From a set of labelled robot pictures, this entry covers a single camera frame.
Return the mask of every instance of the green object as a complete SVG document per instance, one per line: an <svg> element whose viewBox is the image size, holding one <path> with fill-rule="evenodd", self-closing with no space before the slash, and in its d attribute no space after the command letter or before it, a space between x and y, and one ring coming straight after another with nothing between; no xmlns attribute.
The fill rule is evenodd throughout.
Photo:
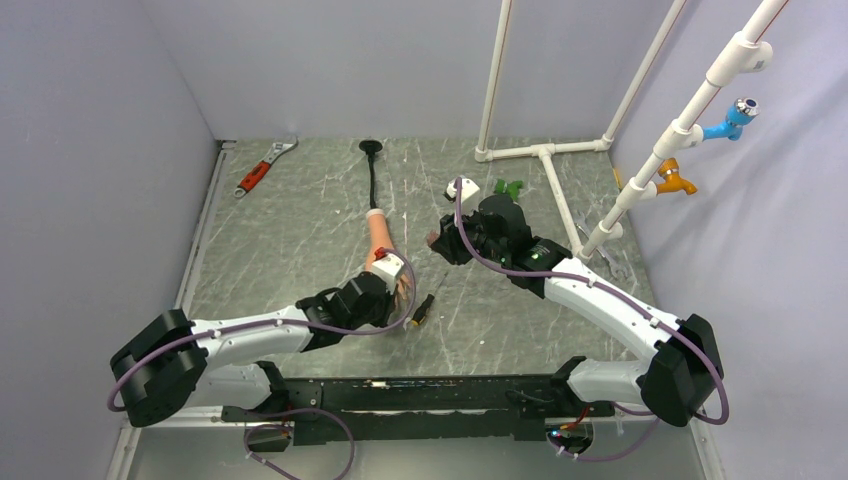
<svg viewBox="0 0 848 480"><path fill-rule="evenodd" d="M521 190L521 187L523 186L524 182L521 180L506 183L506 180L499 178L497 183L495 183L495 193L506 193L513 202L517 202L518 191Z"/></svg>

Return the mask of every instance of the white pvc pipe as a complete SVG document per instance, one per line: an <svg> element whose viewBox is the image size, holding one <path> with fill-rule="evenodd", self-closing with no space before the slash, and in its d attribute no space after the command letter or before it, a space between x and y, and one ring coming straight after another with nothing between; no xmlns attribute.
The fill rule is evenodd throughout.
<svg viewBox="0 0 848 480"><path fill-rule="evenodd" d="M506 33L509 27L509 14L512 10L512 0L501 1L501 14L498 18L498 32L495 35L495 51L492 53L492 65L489 68L489 85L486 87L486 102L483 104L483 121L480 124L480 136L477 138L477 153L485 155L488 150L489 128L492 126L492 111L494 110L495 94L498 88L498 78L501 72Z"/></svg>
<svg viewBox="0 0 848 480"><path fill-rule="evenodd" d="M557 143L554 145L554 153L570 153L570 152L603 152L608 148L602 140L592 140L589 142L574 142L574 143Z"/></svg>
<svg viewBox="0 0 848 480"><path fill-rule="evenodd" d="M789 0L764 0L751 15L751 19L742 28L742 36L751 43L757 43L763 37L771 22L777 18Z"/></svg>
<svg viewBox="0 0 848 480"><path fill-rule="evenodd" d="M651 46L648 47L648 51L645 53L645 57L642 59L639 69L636 70L636 75L633 76L633 81L631 81L630 86L627 87L627 92L624 94L624 98L621 99L621 103L618 104L618 110L615 111L615 115L612 117L612 121L610 122L609 127L607 127L607 131L602 137L607 143L612 143L612 140L615 138L618 127L621 125L624 115L630 108L630 104L633 103L633 98L636 96L636 92L639 91L639 87L642 86L642 82L644 82L645 77L648 76L648 71L651 69L651 65L654 64L660 49L665 43L666 38L668 38L671 28L680 16L680 12L683 10L683 5L685 4L686 0L674 0L671 4L671 8L668 9L668 13L666 13L663 23L660 25L657 34L654 36Z"/></svg>
<svg viewBox="0 0 848 480"><path fill-rule="evenodd" d="M760 3L760 6L757 7L757 10L751 15L740 32L741 38L739 38L739 34L735 35L728 46L716 57L713 65L707 70L707 80L701 84L680 116L671 122L669 128L654 144L651 155L639 169L639 173L625 185L609 213L589 235L586 245L577 254L578 258L583 261L588 260L595 253L595 249L609 238L615 224L641 198L642 191L644 191L657 168L671 156L669 153L673 154L675 150L683 146L686 136L691 132L698 118L721 90L721 87L730 83L733 77L742 70L748 58L739 53L740 49L753 48L787 3L789 3L789 0L763 0Z"/></svg>
<svg viewBox="0 0 848 480"><path fill-rule="evenodd" d="M518 158L518 157L535 157L536 152L539 149L531 145L529 147L518 147L518 148L503 148L500 150L492 150L491 155L492 159L503 159L503 158Z"/></svg>
<svg viewBox="0 0 848 480"><path fill-rule="evenodd" d="M565 225L565 233L568 234L571 251L579 252L583 246L580 243L580 236L577 233L577 227L574 225L574 219L571 217L571 210L568 209L568 203L565 201L565 195L562 193L562 187L559 184L556 169L554 169L554 164L551 162L551 152L548 150L540 151L539 159L542 160L542 166L545 167L545 174L547 174L548 182L551 184L551 190L554 192L554 200L559 210L559 216L562 218L562 223Z"/></svg>

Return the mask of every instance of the blue pipe fitting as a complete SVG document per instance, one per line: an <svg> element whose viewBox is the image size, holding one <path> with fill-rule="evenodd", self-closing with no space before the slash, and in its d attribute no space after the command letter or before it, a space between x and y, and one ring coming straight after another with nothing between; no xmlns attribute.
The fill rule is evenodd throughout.
<svg viewBox="0 0 848 480"><path fill-rule="evenodd" d="M742 136L742 127L751 123L754 117L759 115L759 104L753 98L738 98L727 110L724 122L704 128L704 140L713 138L727 138L739 140Z"/></svg>

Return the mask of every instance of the black base frame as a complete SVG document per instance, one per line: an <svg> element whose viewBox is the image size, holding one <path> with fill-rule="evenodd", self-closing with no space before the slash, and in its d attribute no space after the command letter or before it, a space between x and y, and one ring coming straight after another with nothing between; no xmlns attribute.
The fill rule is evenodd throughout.
<svg viewBox="0 0 848 480"><path fill-rule="evenodd" d="M552 387L555 376L291 378L286 379L286 389L290 409L317 407L332 412L350 426L357 440L511 436L517 441L542 441L550 430L548 419L576 418L587 406L590 417L614 415L610 402L563 399ZM236 407L224 407L221 419L268 420ZM338 425L323 416L276 420L294 421L295 445L346 439ZM282 448L263 443L266 450Z"/></svg>

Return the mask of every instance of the orange pipe fitting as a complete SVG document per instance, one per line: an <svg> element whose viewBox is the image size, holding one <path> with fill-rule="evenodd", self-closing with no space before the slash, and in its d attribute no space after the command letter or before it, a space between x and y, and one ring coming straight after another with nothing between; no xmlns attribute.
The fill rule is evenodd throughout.
<svg viewBox="0 0 848 480"><path fill-rule="evenodd" d="M686 195L692 195L698 191L692 182L680 176L680 167L677 165L677 160L672 157L664 161L657 170L659 176L665 180L664 183L657 184L657 195L661 193L679 192L683 190Z"/></svg>

